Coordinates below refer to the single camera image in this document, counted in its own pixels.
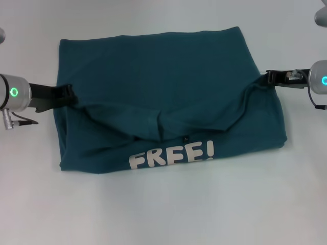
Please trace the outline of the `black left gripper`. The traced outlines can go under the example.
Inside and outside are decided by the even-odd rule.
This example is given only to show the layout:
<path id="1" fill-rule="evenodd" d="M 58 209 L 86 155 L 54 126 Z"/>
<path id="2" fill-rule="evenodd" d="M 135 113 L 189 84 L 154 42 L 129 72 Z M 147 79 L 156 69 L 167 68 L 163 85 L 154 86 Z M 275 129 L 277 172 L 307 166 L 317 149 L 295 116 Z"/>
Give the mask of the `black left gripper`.
<path id="1" fill-rule="evenodd" d="M 73 91 L 73 86 L 45 86 L 30 83 L 31 100 L 29 108 L 35 108 L 35 112 L 45 112 L 51 109 L 72 106 L 78 102 Z"/>

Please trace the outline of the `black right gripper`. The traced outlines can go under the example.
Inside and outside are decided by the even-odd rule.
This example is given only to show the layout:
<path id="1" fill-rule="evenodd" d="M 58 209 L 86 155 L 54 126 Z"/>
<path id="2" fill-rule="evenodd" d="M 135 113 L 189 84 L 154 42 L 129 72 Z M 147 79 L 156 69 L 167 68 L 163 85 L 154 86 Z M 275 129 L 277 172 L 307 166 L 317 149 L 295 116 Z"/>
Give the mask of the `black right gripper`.
<path id="1" fill-rule="evenodd" d="M 270 86 L 304 89 L 308 85 L 309 71 L 309 69 L 266 70 L 267 84 Z"/>

